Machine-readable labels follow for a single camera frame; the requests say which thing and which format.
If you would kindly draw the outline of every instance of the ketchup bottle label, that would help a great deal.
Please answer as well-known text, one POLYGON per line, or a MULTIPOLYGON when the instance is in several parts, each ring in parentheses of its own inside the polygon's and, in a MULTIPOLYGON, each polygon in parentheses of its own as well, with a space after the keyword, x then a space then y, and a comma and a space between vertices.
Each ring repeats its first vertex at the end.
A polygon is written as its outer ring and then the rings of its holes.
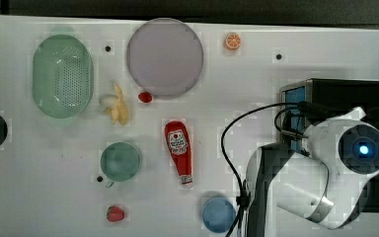
POLYGON ((181 129, 168 133, 171 153, 181 155, 187 152, 188 144, 181 129))

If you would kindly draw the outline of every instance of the green colander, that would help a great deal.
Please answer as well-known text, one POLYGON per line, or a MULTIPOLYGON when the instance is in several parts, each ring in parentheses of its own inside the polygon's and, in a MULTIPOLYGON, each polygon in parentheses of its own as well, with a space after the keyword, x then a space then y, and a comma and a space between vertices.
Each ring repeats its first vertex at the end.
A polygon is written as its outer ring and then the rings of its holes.
POLYGON ((74 117, 92 98, 94 65, 77 39, 58 35, 43 41, 34 56, 33 98, 38 108, 56 119, 74 117))

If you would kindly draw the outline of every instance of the red strawberry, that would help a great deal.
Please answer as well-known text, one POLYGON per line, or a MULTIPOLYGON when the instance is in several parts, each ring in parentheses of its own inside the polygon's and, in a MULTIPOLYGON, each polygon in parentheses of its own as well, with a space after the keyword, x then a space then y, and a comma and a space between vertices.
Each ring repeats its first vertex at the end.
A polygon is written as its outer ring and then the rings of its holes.
POLYGON ((125 218, 125 213, 118 206, 112 205, 107 210, 107 220, 109 222, 121 221, 124 218, 125 218))

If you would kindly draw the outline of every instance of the purple plate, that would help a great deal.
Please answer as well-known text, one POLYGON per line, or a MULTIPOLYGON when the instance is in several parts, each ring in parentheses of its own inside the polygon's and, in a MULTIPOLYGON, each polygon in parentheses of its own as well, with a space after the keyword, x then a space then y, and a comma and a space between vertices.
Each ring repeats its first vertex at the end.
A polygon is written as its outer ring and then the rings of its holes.
POLYGON ((201 42, 186 24, 169 18, 140 27, 127 47, 127 66, 135 82, 154 96, 177 97, 198 80, 201 42))

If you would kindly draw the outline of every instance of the white table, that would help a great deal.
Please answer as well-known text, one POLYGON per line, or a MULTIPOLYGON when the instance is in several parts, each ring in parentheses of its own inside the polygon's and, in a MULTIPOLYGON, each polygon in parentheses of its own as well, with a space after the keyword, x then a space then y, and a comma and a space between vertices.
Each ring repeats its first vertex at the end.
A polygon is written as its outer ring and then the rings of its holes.
MULTIPOLYGON (((125 49, 144 22, 0 16, 0 114, 10 134, 0 147, 0 236, 214 236, 200 219, 210 192, 234 202, 236 180, 219 150, 224 126, 242 112, 278 102, 281 86, 308 78, 379 80, 379 31, 189 24, 204 49, 198 83, 183 96, 144 105, 125 65, 125 49), (94 97, 78 117, 59 122, 32 98, 32 61, 51 34, 67 33, 92 54, 94 97), (240 34, 234 55, 222 46, 227 32, 240 34), (112 47, 105 52, 106 45, 112 47), (276 60, 276 54, 282 54, 276 60), (100 95, 123 89, 131 121, 112 125, 100 95), (162 124, 185 119, 193 147, 192 190, 183 190, 164 144, 162 124), (143 154, 136 179, 106 189, 95 181, 99 158, 111 143, 130 141, 143 154), (127 219, 106 222, 111 204, 127 219)), ((243 119, 227 137, 240 173, 260 145, 274 142, 274 111, 243 119)), ((278 214, 278 236, 379 236, 379 214, 363 213, 341 230, 278 214)))

